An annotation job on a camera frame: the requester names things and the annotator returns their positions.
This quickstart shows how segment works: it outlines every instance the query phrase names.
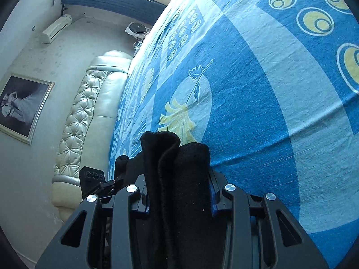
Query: blue bedspread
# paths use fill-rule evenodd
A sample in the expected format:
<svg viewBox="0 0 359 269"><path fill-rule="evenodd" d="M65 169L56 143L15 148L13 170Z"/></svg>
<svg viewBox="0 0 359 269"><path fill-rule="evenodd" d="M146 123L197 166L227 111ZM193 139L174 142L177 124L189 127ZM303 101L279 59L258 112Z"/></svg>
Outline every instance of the blue bedspread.
<svg viewBox="0 0 359 269"><path fill-rule="evenodd" d="M209 146L273 192L331 268L359 234L359 26L343 0L172 0L134 58L110 149L147 131Z"/></svg>

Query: silver screw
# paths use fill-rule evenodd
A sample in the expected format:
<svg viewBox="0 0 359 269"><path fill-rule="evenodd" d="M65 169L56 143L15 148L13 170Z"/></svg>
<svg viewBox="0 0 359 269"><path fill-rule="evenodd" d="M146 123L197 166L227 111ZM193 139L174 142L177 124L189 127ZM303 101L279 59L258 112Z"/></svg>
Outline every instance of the silver screw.
<svg viewBox="0 0 359 269"><path fill-rule="evenodd" d="M135 192L137 190L137 186L136 185L128 185L126 188L127 192Z"/></svg>
<svg viewBox="0 0 359 269"><path fill-rule="evenodd" d="M227 190L227 191L234 191L234 190L236 190L236 186L234 186L233 184L227 184L224 188L225 188L225 190Z"/></svg>
<svg viewBox="0 0 359 269"><path fill-rule="evenodd" d="M88 202L94 202L94 201L96 201L97 196L94 195L94 194L91 194L91 195L87 196L86 199L87 199Z"/></svg>
<svg viewBox="0 0 359 269"><path fill-rule="evenodd" d="M267 198L268 200L275 200L275 199L276 199L276 196L275 196L275 194L273 194L273 193L267 193L267 194L266 194L266 198Z"/></svg>

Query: wedding photo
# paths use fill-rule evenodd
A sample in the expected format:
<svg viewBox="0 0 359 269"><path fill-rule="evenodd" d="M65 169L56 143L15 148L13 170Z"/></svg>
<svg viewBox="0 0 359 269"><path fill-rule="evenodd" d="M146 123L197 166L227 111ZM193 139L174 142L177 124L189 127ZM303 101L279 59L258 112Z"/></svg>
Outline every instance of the wedding photo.
<svg viewBox="0 0 359 269"><path fill-rule="evenodd" d="M53 85L53 82L11 74L0 95L0 130L31 144L42 106Z"/></svg>

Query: bride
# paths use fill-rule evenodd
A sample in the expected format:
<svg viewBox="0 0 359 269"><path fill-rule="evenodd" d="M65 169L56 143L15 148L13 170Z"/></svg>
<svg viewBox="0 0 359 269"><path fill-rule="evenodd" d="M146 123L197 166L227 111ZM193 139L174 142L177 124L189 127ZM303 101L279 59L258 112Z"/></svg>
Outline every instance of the bride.
<svg viewBox="0 0 359 269"><path fill-rule="evenodd" d="M47 86L40 84L35 92L23 99L17 96L16 91L5 94L1 103L1 113L4 117L11 116L26 125L31 125L46 90Z"/></svg>

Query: air conditioner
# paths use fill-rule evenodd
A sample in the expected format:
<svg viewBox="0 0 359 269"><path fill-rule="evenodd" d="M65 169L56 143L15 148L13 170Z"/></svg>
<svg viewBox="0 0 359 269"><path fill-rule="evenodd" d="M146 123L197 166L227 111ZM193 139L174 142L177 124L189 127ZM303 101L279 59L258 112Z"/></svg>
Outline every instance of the air conditioner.
<svg viewBox="0 0 359 269"><path fill-rule="evenodd" d="M143 26L141 23L131 22L130 25L126 28L125 32L129 35L132 35L137 39L144 39L145 34L150 32L151 29Z"/></svg>
<svg viewBox="0 0 359 269"><path fill-rule="evenodd" d="M47 44L52 43L52 41L62 32L62 30L69 26L71 22L71 15L62 15L53 24L46 28L46 30L40 36L40 41Z"/></svg>

